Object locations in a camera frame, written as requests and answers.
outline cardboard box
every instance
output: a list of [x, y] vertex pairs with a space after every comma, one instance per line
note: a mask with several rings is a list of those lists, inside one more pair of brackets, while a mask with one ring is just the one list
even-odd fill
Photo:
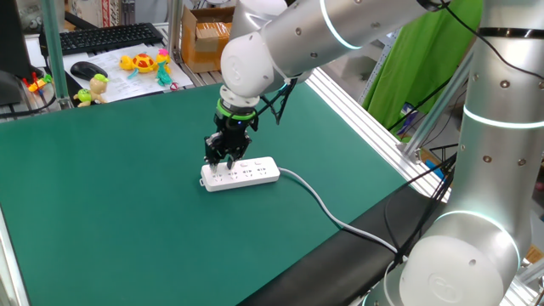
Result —
[[234, 7], [184, 7], [181, 57], [194, 73], [221, 70], [221, 54], [229, 42], [234, 12]]

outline white cable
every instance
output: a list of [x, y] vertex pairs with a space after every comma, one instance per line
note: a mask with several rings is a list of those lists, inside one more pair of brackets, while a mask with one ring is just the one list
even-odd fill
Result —
[[300, 184], [302, 184], [304, 187], [306, 187], [306, 189], [308, 189], [308, 191], [315, 197], [315, 199], [320, 203], [321, 205], [321, 208], [323, 208], [323, 210], [325, 211], [326, 215], [329, 216], [330, 219], [332, 219], [332, 221], [334, 221], [336, 224], [342, 226], [343, 228], [345, 228], [346, 230], [349, 230], [355, 234], [358, 234], [358, 235], [362, 235], [366, 238], [369, 238], [375, 242], [378, 242], [380, 244], [382, 244], [384, 247], [388, 248], [389, 250], [393, 251], [395, 254], [398, 253], [397, 249], [392, 246], [391, 244], [389, 244], [387, 241], [385, 241], [384, 239], [378, 237], [378, 236], [375, 236], [371, 233], [368, 233], [368, 232], [365, 232], [364, 230], [361, 230], [361, 229], [357, 229], [349, 224], [346, 224], [340, 220], [338, 220], [336, 217], [334, 217], [332, 215], [331, 212], [329, 212], [329, 210], [327, 209], [325, 203], [323, 202], [323, 200], [321, 200], [320, 196], [317, 194], [317, 192], [315, 192], [315, 190], [312, 188], [312, 186], [310, 186], [308, 183], [306, 183], [306, 181], [301, 178], [298, 174], [294, 173], [293, 171], [291, 170], [287, 170], [287, 169], [284, 169], [284, 168], [280, 168], [278, 167], [278, 169], [280, 170], [280, 172], [282, 173], [287, 173], [287, 174], [290, 174], [291, 176], [293, 176], [295, 179], [297, 179], [298, 182], [300, 182]]
[[391, 269], [393, 264], [394, 264], [394, 261], [392, 261], [389, 264], [388, 268], [385, 269], [385, 275], [383, 276], [383, 293], [385, 293], [385, 298], [388, 300], [389, 306], [394, 306], [393, 301], [391, 300], [391, 297], [389, 297], [389, 292], [388, 292], [388, 273], [389, 273], [389, 269]]

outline toy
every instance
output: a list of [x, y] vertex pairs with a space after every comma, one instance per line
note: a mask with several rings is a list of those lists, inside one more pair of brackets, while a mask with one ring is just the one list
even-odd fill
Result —
[[32, 85], [23, 78], [23, 82], [31, 93], [35, 93], [37, 90], [42, 89], [46, 84], [53, 81], [53, 78], [49, 74], [46, 74], [39, 80], [36, 77], [36, 72], [32, 72], [32, 76], [34, 77], [34, 83]]
[[100, 103], [107, 103], [101, 94], [105, 93], [108, 86], [108, 80], [104, 75], [95, 75], [90, 82], [91, 89], [81, 89], [74, 96], [74, 99], [79, 99], [81, 103], [77, 107], [89, 106], [93, 101], [99, 101]]
[[165, 68], [167, 62], [162, 61], [158, 63], [158, 70], [156, 71], [156, 81], [161, 86], [167, 86], [172, 84], [172, 78], [168, 75], [167, 70]]
[[161, 86], [167, 86], [172, 84], [172, 78], [168, 75], [170, 68], [167, 66], [170, 63], [170, 55], [166, 49], [160, 49], [159, 54], [156, 56], [156, 81]]
[[154, 71], [157, 67], [157, 64], [149, 55], [138, 54], [134, 56], [133, 59], [131, 59], [127, 55], [123, 55], [121, 57], [121, 62], [119, 62], [119, 66], [123, 70], [134, 70], [133, 74], [128, 76], [128, 79], [130, 80], [131, 78], [136, 77], [140, 72], [147, 73]]
[[156, 56], [156, 62], [161, 63], [163, 61], [167, 62], [164, 69], [170, 74], [170, 67], [168, 67], [168, 64], [170, 64], [170, 54], [168, 54], [168, 50], [162, 48], [159, 49], [159, 54]]

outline white power strip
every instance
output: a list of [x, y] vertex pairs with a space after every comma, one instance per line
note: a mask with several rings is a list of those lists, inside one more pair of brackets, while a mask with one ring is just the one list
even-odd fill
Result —
[[205, 165], [202, 166], [201, 176], [201, 186], [206, 187], [209, 192], [214, 192], [273, 183], [280, 178], [280, 170], [272, 157], [263, 157], [237, 161], [230, 170], [226, 162], [218, 164], [215, 172], [210, 165]]

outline computer mouse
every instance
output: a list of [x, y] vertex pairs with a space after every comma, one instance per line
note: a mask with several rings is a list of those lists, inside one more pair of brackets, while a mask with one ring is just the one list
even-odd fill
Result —
[[91, 79], [97, 74], [103, 74], [104, 77], [108, 77], [108, 74], [104, 69], [97, 65], [85, 61], [77, 62], [70, 68], [70, 73], [74, 77], [79, 77], [83, 80], [91, 81]]

